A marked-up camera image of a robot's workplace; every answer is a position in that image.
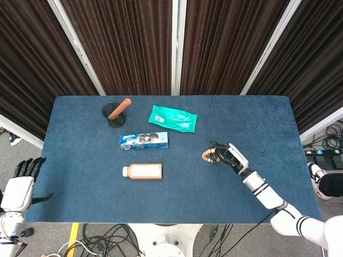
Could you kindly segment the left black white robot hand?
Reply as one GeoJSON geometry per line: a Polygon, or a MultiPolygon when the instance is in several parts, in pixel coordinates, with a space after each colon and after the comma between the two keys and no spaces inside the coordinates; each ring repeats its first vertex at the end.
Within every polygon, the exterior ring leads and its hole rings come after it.
{"type": "Polygon", "coordinates": [[[1,194],[1,213],[24,213],[31,205],[49,200],[53,193],[33,197],[34,186],[45,158],[23,160],[17,164],[13,177],[9,179],[1,194]]]}

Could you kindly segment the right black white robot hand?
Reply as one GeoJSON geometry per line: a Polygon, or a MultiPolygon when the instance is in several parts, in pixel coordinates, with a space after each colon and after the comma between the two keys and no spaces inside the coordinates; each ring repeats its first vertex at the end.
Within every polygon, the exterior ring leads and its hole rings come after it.
{"type": "Polygon", "coordinates": [[[229,165],[238,175],[248,169],[249,161],[232,143],[219,144],[210,140],[210,144],[212,145],[209,148],[211,151],[210,160],[214,164],[222,162],[229,165]]]}

